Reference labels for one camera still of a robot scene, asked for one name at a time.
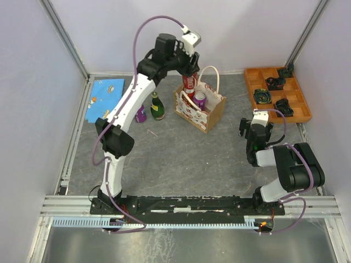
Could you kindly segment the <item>red cola can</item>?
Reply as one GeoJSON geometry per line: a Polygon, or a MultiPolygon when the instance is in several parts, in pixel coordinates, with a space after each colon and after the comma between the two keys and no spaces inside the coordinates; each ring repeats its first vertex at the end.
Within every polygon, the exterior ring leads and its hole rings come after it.
{"type": "Polygon", "coordinates": [[[180,97],[184,100],[184,102],[190,106],[190,107],[193,107],[193,101],[189,98],[188,94],[185,92],[185,91],[181,91],[180,92],[180,97]]]}
{"type": "Polygon", "coordinates": [[[190,77],[185,75],[182,76],[183,80],[183,90],[189,95],[193,96],[195,93],[195,87],[197,85],[198,74],[197,72],[193,73],[190,77]]]}

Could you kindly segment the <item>purple soda can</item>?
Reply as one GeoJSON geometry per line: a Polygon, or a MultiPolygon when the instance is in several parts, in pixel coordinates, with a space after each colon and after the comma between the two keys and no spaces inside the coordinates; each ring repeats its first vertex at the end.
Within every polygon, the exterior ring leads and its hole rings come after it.
{"type": "Polygon", "coordinates": [[[147,116],[146,116],[146,113],[145,113],[144,105],[141,105],[140,109],[136,112],[134,117],[135,117],[135,120],[136,120],[137,123],[143,123],[143,122],[146,121],[147,116]]]}
{"type": "Polygon", "coordinates": [[[204,92],[195,92],[193,102],[201,111],[205,110],[207,97],[204,92]]]}

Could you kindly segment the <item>green glass bottle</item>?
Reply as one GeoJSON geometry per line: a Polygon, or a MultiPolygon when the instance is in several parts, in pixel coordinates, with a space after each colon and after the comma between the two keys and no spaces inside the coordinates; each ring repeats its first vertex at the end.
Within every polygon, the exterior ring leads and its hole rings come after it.
{"type": "Polygon", "coordinates": [[[151,93],[152,101],[150,105],[150,110],[153,118],[155,120],[162,120],[165,116],[165,107],[160,100],[157,92],[151,93]]]}

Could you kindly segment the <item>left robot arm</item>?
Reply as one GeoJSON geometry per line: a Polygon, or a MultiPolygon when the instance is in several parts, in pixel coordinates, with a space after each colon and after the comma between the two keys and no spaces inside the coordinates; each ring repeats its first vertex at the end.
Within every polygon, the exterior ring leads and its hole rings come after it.
{"type": "Polygon", "coordinates": [[[159,34],[154,48],[137,64],[137,74],[121,100],[106,118],[96,120],[98,140],[104,151],[101,161],[105,164],[98,198],[108,213],[121,209],[121,177],[124,159],[134,146],[128,130],[135,114],[169,71],[187,77],[199,71],[199,54],[195,47],[200,42],[200,35],[191,31],[184,33],[181,39],[168,33],[159,34]]]}

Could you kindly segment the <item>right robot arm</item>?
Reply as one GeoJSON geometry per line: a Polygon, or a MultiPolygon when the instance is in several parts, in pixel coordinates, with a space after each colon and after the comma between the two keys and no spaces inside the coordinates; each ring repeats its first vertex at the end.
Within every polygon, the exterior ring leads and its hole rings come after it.
{"type": "Polygon", "coordinates": [[[252,196],[252,209],[257,214],[277,213],[283,209],[280,201],[323,186],[325,174],[315,154],[306,142],[292,146],[269,143],[273,124],[255,116],[242,118],[239,135],[246,142],[246,158],[253,167],[275,167],[278,178],[258,187],[252,196]]]}

